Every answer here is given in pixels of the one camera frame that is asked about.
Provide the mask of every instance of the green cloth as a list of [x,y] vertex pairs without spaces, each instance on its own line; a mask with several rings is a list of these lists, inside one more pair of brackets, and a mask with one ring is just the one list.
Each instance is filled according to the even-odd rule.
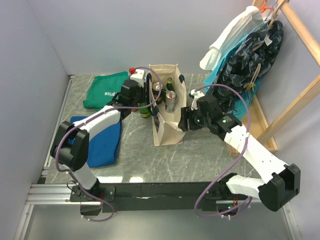
[[102,109],[114,95],[121,90],[121,85],[128,80],[128,72],[123,71],[108,76],[96,76],[83,101],[85,109]]

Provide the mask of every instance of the orange hanger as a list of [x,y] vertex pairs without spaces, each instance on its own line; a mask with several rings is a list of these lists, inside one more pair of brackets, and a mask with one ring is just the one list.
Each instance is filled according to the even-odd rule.
[[265,1],[264,1],[264,4],[262,5],[262,7],[259,7],[259,10],[261,11],[262,14],[263,14],[267,9],[271,9],[270,6],[266,6],[267,2],[268,2],[268,0],[265,0]]

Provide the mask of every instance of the table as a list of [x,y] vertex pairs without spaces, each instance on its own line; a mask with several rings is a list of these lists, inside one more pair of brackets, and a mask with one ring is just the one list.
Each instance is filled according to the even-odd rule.
[[[185,74],[187,93],[203,86],[206,74]],[[62,110],[61,122],[72,116],[89,116],[95,111],[84,109],[83,101],[95,75],[75,75]],[[235,157],[226,144],[208,129],[188,131],[182,144],[154,146],[152,118],[132,112],[122,122],[119,157],[115,165],[92,168],[101,183],[167,183],[212,181]],[[259,178],[244,159],[231,169],[245,177]],[[52,158],[46,184],[66,184],[71,178],[56,170]]]

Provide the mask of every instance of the tag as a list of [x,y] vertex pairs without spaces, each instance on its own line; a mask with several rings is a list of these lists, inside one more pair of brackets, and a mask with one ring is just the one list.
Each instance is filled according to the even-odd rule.
[[264,38],[265,45],[269,46],[272,43],[272,40],[268,37],[268,35],[265,36]]

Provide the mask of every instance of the wooden tray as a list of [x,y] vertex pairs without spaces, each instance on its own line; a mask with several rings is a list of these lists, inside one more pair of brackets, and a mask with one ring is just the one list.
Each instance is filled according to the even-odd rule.
[[[251,115],[250,133],[257,139],[260,136],[260,134],[269,126],[264,112],[261,109],[257,96],[253,97],[249,110]],[[243,123],[243,125],[247,126],[248,116],[245,115],[241,122]],[[264,147],[268,149],[271,153],[275,153],[278,151],[276,141],[273,137],[271,137],[264,144]],[[226,148],[228,149],[230,156],[239,156],[240,153],[229,144],[226,145]]]

